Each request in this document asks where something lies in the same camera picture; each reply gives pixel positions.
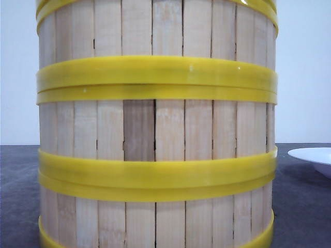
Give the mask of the yellow rimmed steamer lid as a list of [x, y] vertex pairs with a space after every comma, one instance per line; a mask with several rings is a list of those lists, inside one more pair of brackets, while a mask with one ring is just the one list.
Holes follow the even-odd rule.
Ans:
[[[36, 1], [36, 21], [37, 31], [41, 22], [54, 11], [76, 2], [76, 0], [51, 0], [51, 1]], [[273, 23], [278, 33], [278, 20], [277, 20], [277, 8], [275, 1], [261, 1], [261, 0], [230, 0], [230, 2], [243, 5], [247, 8], [251, 8], [261, 14], [265, 15]]]

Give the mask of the front bamboo steamer basket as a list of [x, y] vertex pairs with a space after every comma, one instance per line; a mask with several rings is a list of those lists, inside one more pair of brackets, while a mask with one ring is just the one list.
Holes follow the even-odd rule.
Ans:
[[97, 201], [39, 173], [43, 247], [269, 247], [272, 180], [249, 192], [168, 203]]

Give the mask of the white plate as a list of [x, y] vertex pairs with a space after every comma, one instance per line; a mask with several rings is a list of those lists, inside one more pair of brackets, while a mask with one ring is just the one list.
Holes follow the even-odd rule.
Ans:
[[288, 155], [313, 163], [316, 171], [330, 179], [330, 150], [330, 147], [298, 148], [288, 151]]

